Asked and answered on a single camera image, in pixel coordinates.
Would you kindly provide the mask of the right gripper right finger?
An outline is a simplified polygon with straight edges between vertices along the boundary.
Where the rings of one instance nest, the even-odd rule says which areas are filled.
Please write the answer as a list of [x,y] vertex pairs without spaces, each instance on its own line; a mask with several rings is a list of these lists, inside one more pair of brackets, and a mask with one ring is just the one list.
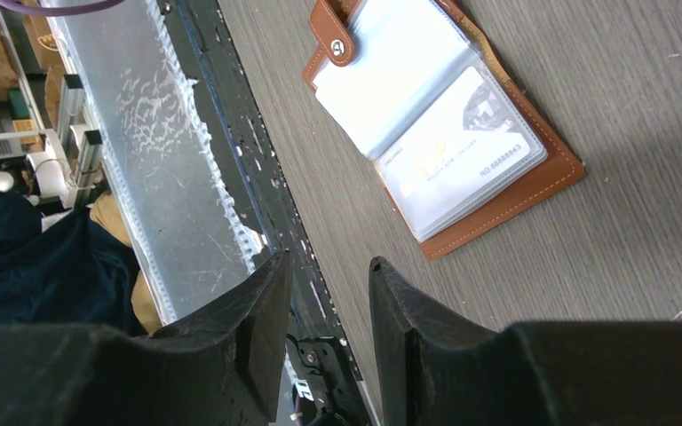
[[369,305],[387,425],[682,425],[682,321],[529,321],[495,332],[385,258]]

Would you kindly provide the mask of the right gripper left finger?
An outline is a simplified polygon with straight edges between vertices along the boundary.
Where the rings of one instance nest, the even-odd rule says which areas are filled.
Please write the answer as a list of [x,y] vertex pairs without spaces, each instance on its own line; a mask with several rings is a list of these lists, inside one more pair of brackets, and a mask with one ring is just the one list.
[[0,325],[0,425],[266,425],[276,418],[292,283],[279,252],[151,335]]

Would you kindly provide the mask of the brown leather card holder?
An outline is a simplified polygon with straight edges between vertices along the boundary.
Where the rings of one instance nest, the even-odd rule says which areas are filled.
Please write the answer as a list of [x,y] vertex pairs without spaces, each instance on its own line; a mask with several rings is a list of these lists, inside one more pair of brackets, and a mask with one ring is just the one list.
[[581,161],[453,1],[319,1],[305,82],[369,159],[424,256],[578,181]]

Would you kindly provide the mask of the white patterned credit card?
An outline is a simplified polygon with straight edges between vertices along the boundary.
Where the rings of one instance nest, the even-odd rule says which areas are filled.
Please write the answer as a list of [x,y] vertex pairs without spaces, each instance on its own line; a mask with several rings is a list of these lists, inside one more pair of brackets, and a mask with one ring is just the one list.
[[423,242],[545,161],[547,149],[484,66],[466,68],[376,161]]

